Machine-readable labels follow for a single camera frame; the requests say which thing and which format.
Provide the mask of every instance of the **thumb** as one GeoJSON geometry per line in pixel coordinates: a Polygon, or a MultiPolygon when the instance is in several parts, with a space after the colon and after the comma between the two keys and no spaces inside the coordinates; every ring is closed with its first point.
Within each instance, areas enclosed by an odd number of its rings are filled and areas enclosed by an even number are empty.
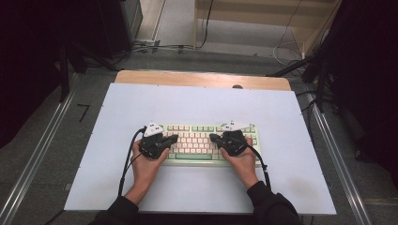
{"type": "Polygon", "coordinates": [[[226,150],[224,148],[220,148],[220,152],[222,153],[222,156],[226,159],[229,158],[228,153],[226,152],[226,150]]]}
{"type": "Polygon", "coordinates": [[[166,148],[164,149],[164,151],[161,153],[161,156],[159,157],[159,159],[161,161],[164,161],[167,159],[167,155],[169,154],[170,148],[166,148]]]}

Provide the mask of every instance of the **black controller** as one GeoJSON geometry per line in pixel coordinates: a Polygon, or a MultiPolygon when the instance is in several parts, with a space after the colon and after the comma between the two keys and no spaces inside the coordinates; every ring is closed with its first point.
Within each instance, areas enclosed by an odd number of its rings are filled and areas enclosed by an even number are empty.
{"type": "Polygon", "coordinates": [[[163,137],[162,133],[143,137],[140,142],[140,152],[147,158],[158,159],[166,148],[170,148],[178,140],[178,135],[163,137]]]}
{"type": "Polygon", "coordinates": [[[239,156],[248,147],[241,130],[225,131],[221,136],[210,134],[210,140],[224,148],[230,157],[239,156]]]}

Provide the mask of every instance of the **wooden table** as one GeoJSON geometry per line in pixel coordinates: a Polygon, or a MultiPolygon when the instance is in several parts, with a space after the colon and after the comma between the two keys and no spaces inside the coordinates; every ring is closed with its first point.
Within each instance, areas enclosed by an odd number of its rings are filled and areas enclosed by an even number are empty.
{"type": "Polygon", "coordinates": [[[117,74],[115,83],[144,83],[177,86],[233,87],[244,89],[290,91],[285,78],[238,76],[221,73],[123,70],[117,74]]]}

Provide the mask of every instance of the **green keycap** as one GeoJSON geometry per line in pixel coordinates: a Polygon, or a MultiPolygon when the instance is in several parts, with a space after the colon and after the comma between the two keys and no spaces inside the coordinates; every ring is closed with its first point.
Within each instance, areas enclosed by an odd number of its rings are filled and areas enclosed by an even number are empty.
{"type": "Polygon", "coordinates": [[[211,160],[208,154],[176,154],[176,159],[211,160]]]}

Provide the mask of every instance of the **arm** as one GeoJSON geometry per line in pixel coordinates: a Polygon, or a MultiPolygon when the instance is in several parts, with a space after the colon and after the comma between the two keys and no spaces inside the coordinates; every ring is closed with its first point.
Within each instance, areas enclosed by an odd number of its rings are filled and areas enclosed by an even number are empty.
{"type": "MultiPolygon", "coordinates": [[[[140,155],[139,143],[137,141],[132,147],[131,160],[140,155]]],[[[159,159],[150,159],[139,156],[132,162],[134,183],[124,196],[119,196],[107,211],[101,211],[90,225],[122,225],[134,224],[138,213],[138,204],[149,191],[155,181],[159,167],[167,158],[169,149],[165,149],[159,159]]]]}
{"type": "MultiPolygon", "coordinates": [[[[253,145],[252,139],[247,138],[247,143],[253,145]]],[[[281,194],[274,194],[266,185],[259,181],[255,174],[255,154],[246,148],[237,157],[230,157],[221,148],[222,156],[231,163],[237,177],[248,189],[247,193],[252,200],[253,213],[259,224],[301,224],[299,215],[294,206],[281,194]]]]}

